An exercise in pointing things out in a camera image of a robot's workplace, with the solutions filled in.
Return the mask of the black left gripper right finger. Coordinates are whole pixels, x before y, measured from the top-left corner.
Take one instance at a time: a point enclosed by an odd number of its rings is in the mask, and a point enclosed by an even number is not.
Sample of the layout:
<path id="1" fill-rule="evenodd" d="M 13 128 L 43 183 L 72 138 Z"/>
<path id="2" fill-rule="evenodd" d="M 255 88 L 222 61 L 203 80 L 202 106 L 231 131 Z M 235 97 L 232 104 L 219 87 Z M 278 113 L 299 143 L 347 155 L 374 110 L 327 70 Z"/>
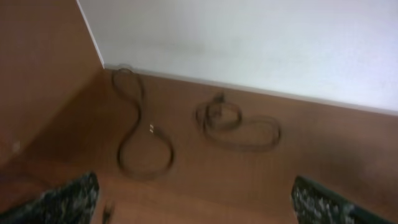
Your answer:
<path id="1" fill-rule="evenodd" d="M 300 224 L 392 224 L 306 177 L 295 178 L 290 198 Z"/>

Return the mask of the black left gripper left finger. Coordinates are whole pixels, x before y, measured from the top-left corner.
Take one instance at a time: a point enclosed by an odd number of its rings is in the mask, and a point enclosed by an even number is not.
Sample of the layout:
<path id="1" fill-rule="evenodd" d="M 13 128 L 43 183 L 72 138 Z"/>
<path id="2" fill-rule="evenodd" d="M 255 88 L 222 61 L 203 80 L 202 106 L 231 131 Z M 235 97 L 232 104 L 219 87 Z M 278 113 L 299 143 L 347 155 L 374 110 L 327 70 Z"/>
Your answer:
<path id="1" fill-rule="evenodd" d="M 13 206 L 1 213 L 1 223 L 90 223 L 99 196 L 94 172 L 87 172 L 39 197 Z"/>

